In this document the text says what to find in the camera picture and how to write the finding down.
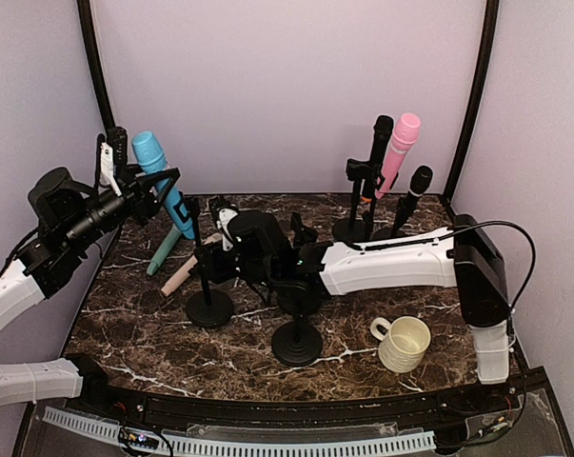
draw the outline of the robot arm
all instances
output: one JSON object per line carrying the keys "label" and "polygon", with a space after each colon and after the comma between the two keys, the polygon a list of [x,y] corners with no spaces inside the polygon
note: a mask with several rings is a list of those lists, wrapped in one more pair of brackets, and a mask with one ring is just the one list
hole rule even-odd
{"label": "robot arm", "polygon": [[[228,207],[224,200],[210,205],[215,219],[223,215],[224,236],[234,243],[229,252],[218,243],[196,252],[213,282],[239,276],[273,288],[279,297],[310,303],[368,288],[457,287],[475,342],[479,380],[498,384],[508,378],[504,259],[482,229],[459,232],[476,224],[471,216],[456,216],[452,228],[406,238],[345,244],[314,243],[308,236],[296,248],[298,243],[288,241],[273,215],[223,212]],[[296,229],[295,241],[306,229]]]}
{"label": "robot arm", "polygon": [[[469,216],[458,216],[459,222],[461,228],[474,224]],[[482,232],[469,239],[442,238],[449,233],[453,230],[439,228],[357,245],[363,250],[335,243],[327,249],[319,274],[331,295],[368,288],[458,287],[462,314],[475,343],[479,380],[503,383],[509,373],[506,319],[510,307],[502,256]],[[424,240],[433,241],[415,243]],[[390,245],[404,246],[368,250]]]}
{"label": "robot arm", "polygon": [[[450,233],[447,228],[439,228],[422,235],[375,241],[358,245],[395,245],[404,240],[416,241],[428,238],[438,239]],[[354,250],[338,242],[327,249],[319,273],[328,293],[344,295],[355,290],[368,288],[402,288],[409,286],[456,287],[453,253],[454,240],[426,244],[411,244],[389,250]]]}
{"label": "robot arm", "polygon": [[[99,135],[97,176],[109,189],[98,193],[73,181],[67,169],[54,169],[29,193],[39,218],[37,236],[17,250],[0,274],[0,331],[13,319],[65,286],[86,259],[86,250],[133,216],[144,225],[157,214],[179,177],[178,169],[139,176],[126,164],[126,132]],[[152,188],[167,181],[162,191]],[[70,356],[39,364],[0,365],[0,407],[46,398],[72,398],[107,375],[90,359]]]}

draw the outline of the brown marble surface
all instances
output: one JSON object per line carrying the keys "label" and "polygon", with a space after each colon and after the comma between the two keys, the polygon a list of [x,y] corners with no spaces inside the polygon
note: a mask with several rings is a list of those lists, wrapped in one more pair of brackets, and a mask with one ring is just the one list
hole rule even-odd
{"label": "brown marble surface", "polygon": [[[288,232],[292,211],[329,239],[335,219],[345,217],[348,195],[242,195],[229,197],[241,209],[272,212]],[[206,198],[201,201],[206,207]],[[392,221],[396,197],[378,205],[378,227]],[[425,196],[405,230],[420,233],[448,224],[436,197]],[[203,237],[214,232],[207,212]],[[393,288],[334,298],[310,318],[323,335],[320,359],[305,368],[288,368],[271,354],[273,331],[290,317],[261,300],[242,282],[219,288],[235,304],[230,323],[219,329],[193,326],[185,314],[199,283],[189,280],[168,299],[160,287],[190,256],[182,239],[155,276],[148,261],[170,228],[162,211],[145,228],[124,226],[92,286],[69,341],[67,353],[85,352],[109,374],[113,385],[144,391],[222,400],[325,401],[372,398],[430,391],[475,382],[472,336],[460,316],[455,288]],[[369,333],[378,316],[423,319],[432,333],[425,359],[408,374],[386,370]]]}

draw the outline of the white cable tray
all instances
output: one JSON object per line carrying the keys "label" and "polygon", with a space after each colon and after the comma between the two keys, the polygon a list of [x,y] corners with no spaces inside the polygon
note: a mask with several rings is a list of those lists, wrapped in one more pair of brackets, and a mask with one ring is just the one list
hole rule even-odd
{"label": "white cable tray", "polygon": [[[120,429],[117,421],[55,407],[46,407],[43,421],[95,441],[122,446],[117,440]],[[172,445],[175,456],[188,457],[384,457],[436,448],[432,431],[364,441],[294,445],[201,440],[170,434],[169,431],[163,432],[163,435]],[[131,447],[152,452],[154,455],[169,455],[168,447],[162,440],[155,450],[136,445]]]}

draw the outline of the white wall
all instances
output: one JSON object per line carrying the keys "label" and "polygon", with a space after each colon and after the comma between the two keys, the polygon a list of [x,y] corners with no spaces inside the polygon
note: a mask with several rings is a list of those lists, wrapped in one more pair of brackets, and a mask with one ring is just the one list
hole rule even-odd
{"label": "white wall", "polygon": [[[59,166],[89,183],[100,131],[76,3],[0,1],[0,268],[36,224],[29,190]],[[58,355],[96,264],[0,333],[0,363]],[[0,409],[0,457],[11,455],[23,410]]]}
{"label": "white wall", "polygon": [[[528,229],[538,269],[515,324],[544,365],[574,441],[574,1],[503,2],[485,97],[454,207]],[[528,265],[520,235],[492,232],[511,293]]]}
{"label": "white wall", "polygon": [[95,0],[117,122],[153,129],[191,192],[349,190],[379,114],[420,115],[396,190],[441,192],[483,0]]}

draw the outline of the white backdrop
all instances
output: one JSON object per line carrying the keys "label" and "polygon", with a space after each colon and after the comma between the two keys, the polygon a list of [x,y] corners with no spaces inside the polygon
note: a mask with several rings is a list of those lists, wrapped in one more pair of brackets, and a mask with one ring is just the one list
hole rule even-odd
{"label": "white backdrop", "polygon": [[417,113],[443,190],[485,1],[94,0],[116,120],[156,132],[187,192],[349,190],[379,114]]}

